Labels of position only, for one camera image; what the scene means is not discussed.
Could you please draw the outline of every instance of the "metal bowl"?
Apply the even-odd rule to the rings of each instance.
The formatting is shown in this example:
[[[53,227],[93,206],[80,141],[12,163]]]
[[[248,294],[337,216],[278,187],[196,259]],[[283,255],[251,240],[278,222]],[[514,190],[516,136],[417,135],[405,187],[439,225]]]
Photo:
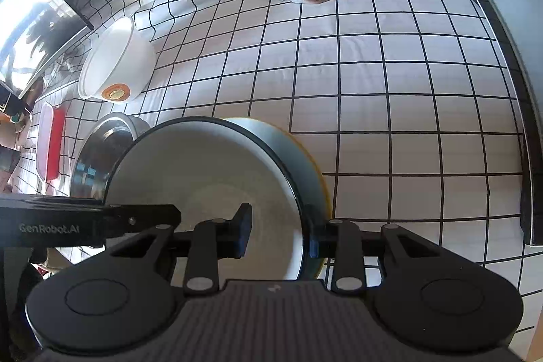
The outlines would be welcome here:
[[[75,160],[70,196],[102,199],[115,163],[149,127],[142,119],[121,112],[97,121]]]

